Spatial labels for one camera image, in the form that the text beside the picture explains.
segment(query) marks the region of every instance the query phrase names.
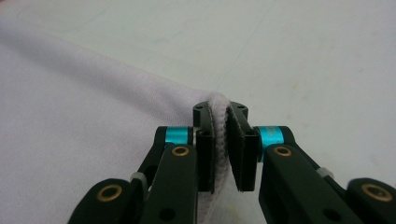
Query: cyan band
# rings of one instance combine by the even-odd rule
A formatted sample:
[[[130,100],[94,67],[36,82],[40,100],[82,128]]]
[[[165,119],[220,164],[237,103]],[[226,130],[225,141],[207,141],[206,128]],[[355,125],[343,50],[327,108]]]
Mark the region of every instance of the cyan band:
[[[264,150],[267,149],[272,144],[282,144],[285,142],[283,138],[283,133],[277,126],[261,126],[258,127],[260,130],[260,135],[262,136],[262,159],[260,162],[264,161]]]
[[[189,128],[167,127],[165,143],[173,143],[175,145],[187,145],[189,143]]]

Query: white surface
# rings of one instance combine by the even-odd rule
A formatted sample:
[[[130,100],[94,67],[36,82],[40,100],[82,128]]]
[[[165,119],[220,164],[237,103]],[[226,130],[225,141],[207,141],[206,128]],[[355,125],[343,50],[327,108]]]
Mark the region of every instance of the white surface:
[[[178,83],[220,91],[249,107],[252,125],[291,127],[343,187],[363,176],[396,187],[395,11],[394,1],[0,5],[4,17]],[[238,194],[229,182],[214,218],[257,222],[257,193]]]

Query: white cloth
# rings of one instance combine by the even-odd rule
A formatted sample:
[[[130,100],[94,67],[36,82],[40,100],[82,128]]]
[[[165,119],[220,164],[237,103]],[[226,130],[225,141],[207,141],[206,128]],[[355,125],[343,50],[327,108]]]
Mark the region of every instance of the white cloth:
[[[0,18],[0,223],[66,223],[94,184],[130,178],[158,126],[191,126],[209,95]],[[201,221],[215,198],[200,198]]]

